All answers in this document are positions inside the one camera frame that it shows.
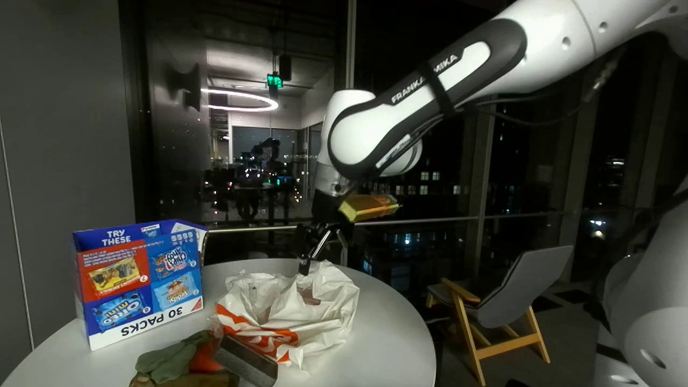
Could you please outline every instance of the black robot arm segment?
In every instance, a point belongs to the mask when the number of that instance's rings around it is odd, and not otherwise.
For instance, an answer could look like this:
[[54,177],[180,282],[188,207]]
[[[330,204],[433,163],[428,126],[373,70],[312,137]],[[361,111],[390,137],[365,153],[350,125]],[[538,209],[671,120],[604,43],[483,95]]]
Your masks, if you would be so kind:
[[[332,163],[350,180],[384,177],[384,171],[442,117],[453,114],[471,95],[511,71],[525,52],[526,34],[511,19],[493,19],[476,29],[388,93],[336,117],[326,142]],[[352,142],[347,134],[352,125],[365,125],[365,135],[374,135],[376,145],[364,151],[367,154],[350,158],[344,151],[341,158],[334,142]]]

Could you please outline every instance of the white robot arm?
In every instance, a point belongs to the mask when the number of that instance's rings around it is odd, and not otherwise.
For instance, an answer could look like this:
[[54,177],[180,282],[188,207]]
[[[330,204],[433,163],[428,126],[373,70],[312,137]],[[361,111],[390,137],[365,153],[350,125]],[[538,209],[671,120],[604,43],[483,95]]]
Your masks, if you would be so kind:
[[[423,134],[460,105],[538,91],[642,32],[663,32],[688,59],[688,0],[518,0],[388,93],[336,93],[317,195],[341,199],[361,180],[404,175],[421,160]],[[642,263],[606,301],[614,347],[650,386],[688,382],[686,219],[688,207],[680,207],[661,223]]]

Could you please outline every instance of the floor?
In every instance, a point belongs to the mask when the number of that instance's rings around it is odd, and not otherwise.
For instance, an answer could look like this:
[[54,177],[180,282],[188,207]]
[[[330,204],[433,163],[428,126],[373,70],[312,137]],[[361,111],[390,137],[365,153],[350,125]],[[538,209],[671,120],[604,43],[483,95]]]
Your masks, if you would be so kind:
[[[552,364],[535,353],[518,351],[483,361],[489,387],[590,387],[593,386],[597,323],[582,310],[584,287],[554,287],[535,305],[540,330],[546,338]],[[465,364],[465,345],[455,336],[437,332],[437,387],[474,387]]]

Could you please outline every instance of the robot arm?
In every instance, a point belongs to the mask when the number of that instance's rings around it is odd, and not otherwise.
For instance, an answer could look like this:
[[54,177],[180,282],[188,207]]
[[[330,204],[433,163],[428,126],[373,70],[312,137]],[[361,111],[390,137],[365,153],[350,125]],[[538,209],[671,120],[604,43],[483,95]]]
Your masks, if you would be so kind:
[[323,122],[317,189],[409,173],[421,137],[480,97],[548,87],[633,36],[661,30],[688,52],[688,0],[520,0],[448,45],[388,93],[336,93]]

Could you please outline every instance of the crumpled bag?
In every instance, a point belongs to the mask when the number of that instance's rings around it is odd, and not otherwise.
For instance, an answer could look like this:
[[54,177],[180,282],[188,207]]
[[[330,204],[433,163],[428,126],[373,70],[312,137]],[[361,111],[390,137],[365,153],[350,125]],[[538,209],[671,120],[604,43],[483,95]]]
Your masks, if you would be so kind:
[[310,276],[248,274],[225,282],[215,312],[225,336],[289,365],[340,347],[350,336],[359,287],[336,265],[312,265]]

